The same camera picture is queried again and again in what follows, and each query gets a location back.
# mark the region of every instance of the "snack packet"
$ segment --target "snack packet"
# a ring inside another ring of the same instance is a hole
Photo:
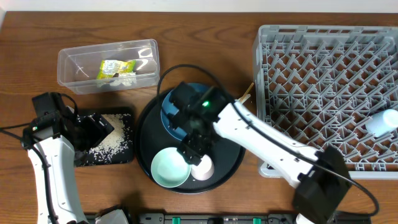
[[[132,69],[136,64],[135,60],[129,62],[122,62],[119,60],[103,60],[97,79],[113,78],[115,74],[132,73]]]

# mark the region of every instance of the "gray dish rack frame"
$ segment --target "gray dish rack frame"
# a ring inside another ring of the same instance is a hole
[[[257,117],[284,134],[342,153],[354,179],[398,179],[398,133],[366,131],[398,110],[395,27],[264,25],[254,41]],[[259,161],[264,177],[280,177]]]

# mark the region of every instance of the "white bottle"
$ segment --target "white bottle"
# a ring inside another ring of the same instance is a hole
[[[398,128],[398,111],[388,109],[380,113],[372,115],[372,120],[365,124],[366,130],[374,134],[375,137],[380,137],[383,134],[390,133]]]

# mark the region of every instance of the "plastic food container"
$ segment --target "plastic food container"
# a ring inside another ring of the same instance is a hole
[[[135,60],[133,77],[97,80],[103,60]],[[156,85],[159,52],[153,39],[63,49],[58,55],[58,84],[76,94],[101,93]]]

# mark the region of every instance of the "wooden table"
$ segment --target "wooden table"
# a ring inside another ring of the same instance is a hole
[[[234,95],[252,81],[251,46],[263,24],[398,26],[397,14],[207,14],[151,12],[8,12],[0,31],[1,126],[35,117],[31,98],[46,91],[72,92],[57,83],[61,49],[125,40],[155,39],[162,71],[194,63],[217,74]],[[186,68],[166,78],[163,89],[180,81],[211,84]],[[80,107],[132,106],[136,117],[155,96],[155,87],[94,95],[72,95]],[[246,106],[255,112],[254,99]],[[21,135],[21,130],[14,130]],[[27,153],[15,139],[0,135],[0,223],[35,223],[35,177]],[[76,169],[81,205],[98,212],[124,202],[134,213],[269,213],[292,211],[294,193],[283,179],[265,179],[250,152],[232,178],[210,192],[182,195],[155,185],[136,160],[114,166]],[[359,181],[378,199],[374,223],[398,220],[398,181]],[[339,209],[370,212],[371,201],[350,190]]]

